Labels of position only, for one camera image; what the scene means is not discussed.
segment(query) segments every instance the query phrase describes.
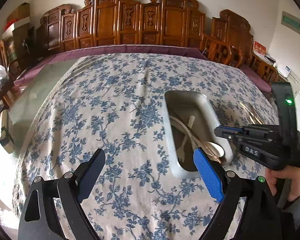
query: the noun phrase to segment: blue floral pattern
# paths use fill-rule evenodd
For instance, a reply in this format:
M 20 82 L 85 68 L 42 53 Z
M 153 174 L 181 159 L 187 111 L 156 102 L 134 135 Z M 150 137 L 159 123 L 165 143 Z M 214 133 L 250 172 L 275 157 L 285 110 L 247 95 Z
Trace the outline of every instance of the blue floral pattern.
M 251 103 L 268 124 L 274 110 L 239 70 L 214 62 L 160 54 L 89 56 L 66 73 L 39 110 L 20 155 L 14 211 L 20 214 L 33 179 L 61 177 L 89 160 L 97 148 L 106 164 L 82 207 L 101 238 L 198 239 L 217 203 L 203 181 L 171 174 L 162 122 L 164 93 L 205 94 L 222 125 L 247 125 L 239 102 Z M 258 163 L 235 154 L 230 167 L 255 178 Z M 241 200 L 230 227 L 233 236 Z M 68 225 L 56 207 L 62 227 Z

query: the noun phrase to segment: blue gripper pad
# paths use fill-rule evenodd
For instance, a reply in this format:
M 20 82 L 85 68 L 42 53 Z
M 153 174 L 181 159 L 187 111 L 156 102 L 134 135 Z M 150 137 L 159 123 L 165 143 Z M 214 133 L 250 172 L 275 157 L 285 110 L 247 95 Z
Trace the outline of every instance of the blue gripper pad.
M 217 199 L 218 202 L 221 202 L 224 198 L 221 180 L 210 165 L 207 157 L 202 154 L 199 148 L 194 150 L 193 161 L 210 193 L 210 196 Z

